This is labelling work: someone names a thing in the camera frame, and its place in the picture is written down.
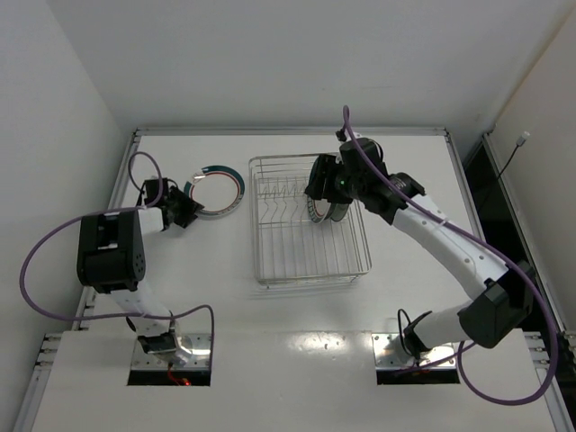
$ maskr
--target wire dish rack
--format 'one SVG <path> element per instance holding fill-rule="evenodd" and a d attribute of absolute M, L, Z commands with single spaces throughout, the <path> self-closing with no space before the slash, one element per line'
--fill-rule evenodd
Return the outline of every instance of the wire dish rack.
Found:
<path fill-rule="evenodd" d="M 343 220 L 314 223 L 304 189 L 318 154 L 250 159 L 250 219 L 256 279 L 287 284 L 346 284 L 372 260 L 356 201 Z"/>

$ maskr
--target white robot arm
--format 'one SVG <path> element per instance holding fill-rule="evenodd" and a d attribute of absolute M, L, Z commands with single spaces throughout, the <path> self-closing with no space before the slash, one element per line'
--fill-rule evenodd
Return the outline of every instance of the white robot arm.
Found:
<path fill-rule="evenodd" d="M 110 296 L 124 311 L 142 349 L 172 365 L 185 365 L 192 354 L 180 336 L 172 313 L 154 295 L 146 280 L 142 237 L 166 230 L 172 223 L 186 228 L 202 206 L 164 181 L 165 195 L 156 207 L 85 216 L 80 226 L 76 272 L 84 286 Z M 158 180 L 145 182 L 146 196 L 158 193 Z"/>
<path fill-rule="evenodd" d="M 495 347 L 532 310 L 533 295 L 519 276 L 489 250 L 437 223 L 399 198 L 383 184 L 360 157 L 343 131 L 339 157 L 320 155 L 306 188 L 314 199 L 350 204 L 354 199 L 380 215 L 390 225 L 415 239 L 460 283 L 470 298 L 464 304 L 441 311 L 428 311 L 404 330 L 402 350 L 420 357 L 445 343 L 472 340 L 482 347 Z M 429 212 L 445 219 L 424 188 L 405 173 L 388 174 L 378 143 L 357 137 L 364 153 L 380 172 L 404 194 Z M 518 265 L 528 274 L 526 263 Z"/>

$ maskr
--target white table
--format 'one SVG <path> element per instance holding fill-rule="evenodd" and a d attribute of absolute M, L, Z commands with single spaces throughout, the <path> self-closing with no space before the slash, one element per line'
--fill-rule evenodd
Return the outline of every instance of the white table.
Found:
<path fill-rule="evenodd" d="M 410 173 L 451 220 L 472 228 L 462 172 L 444 136 L 360 131 L 382 144 L 391 172 Z M 337 148 L 332 135 L 313 132 L 151 134 L 138 145 L 181 186 L 198 167 L 228 165 L 248 179 L 254 156 Z M 118 197 L 133 205 L 137 191 L 126 188 L 124 171 Z M 152 174 L 138 158 L 135 177 Z M 254 279 L 248 197 L 223 219 L 147 238 L 147 278 L 166 306 L 179 312 L 209 303 L 215 310 L 211 386 L 127 386 L 133 334 L 122 319 L 96 321 L 87 332 L 65 334 L 34 431 L 554 430 L 544 400 L 506 408 L 478 399 L 463 384 L 376 385 L 371 332 L 397 331 L 399 307 L 416 317 L 466 296 L 410 238 L 367 212 L 364 224 L 373 258 L 368 275 L 352 287 L 293 294 L 263 292 Z M 95 313 L 117 310 L 98 298 Z M 207 332 L 207 313 L 182 319 L 181 327 Z M 346 342 L 326 348 L 330 332 Z M 538 385 L 520 331 L 494 350 L 470 351 L 464 361 L 473 381 L 495 396 L 525 396 Z"/>

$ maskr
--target white wall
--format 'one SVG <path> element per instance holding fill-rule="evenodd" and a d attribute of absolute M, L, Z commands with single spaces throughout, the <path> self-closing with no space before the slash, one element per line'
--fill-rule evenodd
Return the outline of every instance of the white wall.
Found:
<path fill-rule="evenodd" d="M 573 0 L 48 0 L 127 130 L 445 125 L 465 153 Z"/>
<path fill-rule="evenodd" d="M 30 310 L 18 291 L 32 245 L 71 216 L 107 204 L 128 136 L 43 0 L 0 6 L 0 431 L 12 430 L 44 332 L 68 325 Z M 32 297 L 74 313 L 77 229 L 40 253 Z"/>
<path fill-rule="evenodd" d="M 530 140 L 503 178 L 566 323 L 576 329 L 576 13 L 536 63 L 492 134 L 502 167 L 522 131 Z"/>

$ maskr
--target cable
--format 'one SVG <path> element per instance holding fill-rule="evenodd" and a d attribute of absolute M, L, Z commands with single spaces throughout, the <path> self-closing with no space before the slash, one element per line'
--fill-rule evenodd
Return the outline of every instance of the cable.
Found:
<path fill-rule="evenodd" d="M 130 156 L 130 159 L 128 159 L 128 174 L 129 174 L 130 180 L 132 181 L 132 183 L 134 185 L 136 185 L 136 181 L 134 180 L 134 177 L 132 176 L 131 166 L 132 166 L 132 161 L 138 155 L 148 158 L 150 160 L 150 162 L 152 162 L 152 165 L 154 166 L 154 168 L 156 169 L 156 172 L 157 172 L 158 181 L 160 183 L 160 186 L 158 188 L 158 194 L 157 194 L 156 198 L 148 205 L 148 207 L 154 207 L 158 203 L 158 201 L 160 201 L 160 199 L 162 198 L 162 194 L 164 193 L 164 186 L 163 186 L 163 182 L 162 182 L 162 173 L 160 172 L 160 167 L 158 166 L 158 163 L 150 154 L 148 154 L 144 151 L 137 151 L 132 156 Z M 209 368 L 210 368 L 210 370 L 212 370 L 212 356 L 213 356 L 213 350 L 214 350 L 214 310 L 212 309 L 212 306 L 210 306 L 209 304 L 201 304 L 200 306 L 196 306 L 195 308 L 191 308 L 190 310 L 187 310 L 185 312 L 181 312 L 181 313 L 178 313 L 175 315 L 171 315 L 171 316 L 142 315 L 141 313 L 138 313 L 138 312 L 120 312 L 120 313 L 104 313 L 101 315 L 93 315 L 93 316 L 88 316 L 88 317 L 69 317 L 66 315 L 60 315 L 59 313 L 54 313 L 54 312 L 50 312 L 48 310 L 43 309 L 41 306 L 36 304 L 34 302 L 34 300 L 32 299 L 32 297 L 28 294 L 28 290 L 26 289 L 26 272 L 28 271 L 28 267 L 30 265 L 30 262 L 32 261 L 32 258 L 34 257 L 34 255 L 36 255 L 36 252 L 38 252 L 38 249 L 40 249 L 41 246 L 44 243 L 46 243 L 49 239 L 54 237 L 56 234 L 58 234 L 64 228 L 67 228 L 67 227 L 81 221 L 82 218 L 84 218 L 85 216 L 94 216 L 94 215 L 100 215 L 100 214 L 112 213 L 112 212 L 131 212 L 131 211 L 139 210 L 139 209 L 141 209 L 141 207 L 121 207 L 121 208 L 109 209 L 109 210 L 104 210 L 104 211 L 94 211 L 92 213 L 88 213 L 88 214 L 83 215 L 83 216 L 77 216 L 77 217 L 75 217 L 71 220 L 68 220 L 67 222 L 64 222 L 63 224 L 57 226 L 55 229 L 53 229 L 48 234 L 46 234 L 44 237 L 42 237 L 38 241 L 38 243 L 36 243 L 32 247 L 32 249 L 30 250 L 30 252 L 26 256 L 26 258 L 24 259 L 24 262 L 22 263 L 22 267 L 20 269 L 20 277 L 19 277 L 20 294 L 24 298 L 24 301 L 26 303 L 28 303 L 28 305 L 32 309 L 37 311 L 40 315 L 43 315 L 43 316 L 48 317 L 48 318 L 52 318 L 53 320 L 60 320 L 60 321 L 67 321 L 67 322 L 105 320 L 108 318 L 126 318 L 126 317 L 128 317 L 128 318 L 147 318 L 150 320 L 178 320 L 178 319 L 183 318 L 187 315 L 190 315 L 191 313 L 199 311 L 200 309 L 207 309 L 208 312 L 210 313 L 210 318 L 211 318 L 211 342 L 210 342 L 210 350 L 211 351 L 210 351 L 210 359 L 209 359 Z"/>
<path fill-rule="evenodd" d="M 490 189 L 488 189 L 488 192 L 486 193 L 486 196 L 484 196 L 484 199 L 482 200 L 482 203 L 478 206 L 478 213 L 482 212 L 482 209 L 484 208 L 484 205 L 486 205 L 486 202 L 488 201 L 488 199 L 491 197 L 492 192 L 494 191 L 494 187 L 498 184 L 498 181 L 500 180 L 500 178 L 502 177 L 502 174 L 504 174 L 504 171 L 506 171 L 506 168 L 508 168 L 508 165 L 510 165 L 510 162 L 512 162 L 512 158 L 514 157 L 514 155 L 516 155 L 516 152 L 518 151 L 518 149 L 520 149 L 521 146 L 519 146 L 518 144 L 514 147 L 514 150 L 512 151 L 512 154 L 510 155 L 510 157 L 508 158 L 508 161 L 506 162 L 506 164 L 504 164 L 504 167 L 500 170 L 500 172 L 498 173 L 498 176 L 496 177 L 496 180 L 494 180 L 493 182 L 490 182 L 489 184 L 486 184 L 483 187 L 487 187 L 489 186 Z"/>
<path fill-rule="evenodd" d="M 404 330 L 402 329 L 401 314 L 404 314 L 404 317 L 406 317 L 406 321 L 408 322 L 408 325 L 410 325 L 412 323 L 412 320 L 408 316 L 408 313 L 404 309 L 398 309 L 397 316 L 396 316 L 396 318 L 398 319 L 398 337 L 400 338 L 400 344 L 402 345 L 402 349 L 404 350 L 404 352 L 406 354 L 408 354 L 409 356 L 413 357 L 414 355 L 411 352 L 409 352 L 408 349 L 406 349 L 406 345 L 404 344 Z"/>
<path fill-rule="evenodd" d="M 554 375 L 556 373 L 556 368 L 558 366 L 558 340 L 556 339 L 556 325 L 554 324 L 554 319 L 552 318 L 552 315 L 551 315 L 550 311 L 548 310 L 548 307 L 545 303 L 545 300 L 542 297 L 542 295 L 540 294 L 540 292 L 538 291 L 538 289 L 536 288 L 536 286 L 532 283 L 530 278 L 522 271 L 522 269 L 517 266 L 517 264 L 514 261 L 512 261 L 506 255 L 502 254 L 495 247 L 489 245 L 488 243 L 486 243 L 481 238 L 475 237 L 473 234 L 469 233 L 465 229 L 462 229 L 462 228 L 454 225 L 451 222 L 446 222 L 442 218 L 437 217 L 434 213 L 426 210 L 424 207 L 419 205 L 417 202 L 412 201 L 405 193 L 403 193 L 400 189 L 398 189 L 398 187 L 396 187 L 396 185 L 394 183 L 392 183 L 388 178 L 386 178 L 385 175 L 383 175 L 378 170 L 376 165 L 370 160 L 368 155 L 366 155 L 365 152 L 362 150 L 362 147 L 360 146 L 360 144 L 358 143 L 358 141 L 354 135 L 354 131 L 352 130 L 352 126 L 350 125 L 350 109 L 348 108 L 347 105 L 344 105 L 343 117 L 344 117 L 344 126 L 346 128 L 346 131 L 348 132 L 348 136 L 352 140 L 352 143 L 354 144 L 356 150 L 360 154 L 360 157 L 370 167 L 370 169 L 372 169 L 372 171 L 376 174 L 376 176 L 388 188 L 390 188 L 394 192 L 394 194 L 399 196 L 403 201 L 410 204 L 412 207 L 414 207 L 420 213 L 427 216 L 432 221 L 434 221 L 436 223 L 444 223 L 444 225 L 447 228 L 449 228 L 451 231 L 455 232 L 456 234 L 459 234 L 462 237 L 469 239 L 470 241 L 473 241 L 474 243 L 478 244 L 479 246 L 488 249 L 492 254 L 494 254 L 496 257 L 498 257 L 502 261 L 504 261 L 504 263 L 506 264 L 506 266 L 508 268 L 514 270 L 520 276 L 520 278 L 522 278 L 523 282 L 530 289 L 530 291 L 532 291 L 532 294 L 534 295 L 536 302 L 538 303 L 538 305 L 540 306 L 540 309 L 542 310 L 542 313 L 544 315 L 544 320 L 546 321 L 546 327 L 547 327 L 548 333 L 550 335 L 550 367 L 548 368 L 548 372 L 546 374 L 546 377 L 542 381 L 540 387 L 533 394 L 531 394 L 525 398 L 517 399 L 517 400 L 503 400 L 503 399 L 492 398 L 491 396 L 486 395 L 486 394 L 482 393 L 481 391 L 479 391 L 478 389 L 474 388 L 470 382 L 467 382 L 467 381 L 464 381 L 464 382 L 467 383 L 468 386 L 470 387 L 470 389 L 474 393 L 476 393 L 478 396 L 480 396 L 481 398 L 485 399 L 486 401 L 497 403 L 499 405 L 507 405 L 507 406 L 524 405 L 524 404 L 533 402 L 533 401 L 537 400 L 538 398 L 540 398 L 542 395 L 544 395 L 544 393 L 546 392 L 546 390 L 548 389 L 548 387 L 552 383 L 552 379 L 554 378 Z"/>
<path fill-rule="evenodd" d="M 423 370 L 428 369 L 430 367 L 441 365 L 442 363 L 445 363 L 449 360 L 452 360 L 454 357 L 458 357 L 458 355 L 465 353 L 470 348 L 475 347 L 475 346 L 476 346 L 476 343 L 472 342 L 470 345 L 464 347 L 464 342 L 461 342 L 460 346 L 458 347 L 456 352 L 453 353 L 452 355 L 449 355 L 448 357 L 444 357 L 444 358 L 441 358 L 440 360 L 435 360 L 434 362 L 426 363 L 423 365 L 407 367 L 406 369 L 402 369 L 402 370 L 398 371 L 397 373 L 395 373 L 395 375 L 402 375 L 402 374 L 408 374 L 411 372 L 423 371 Z"/>

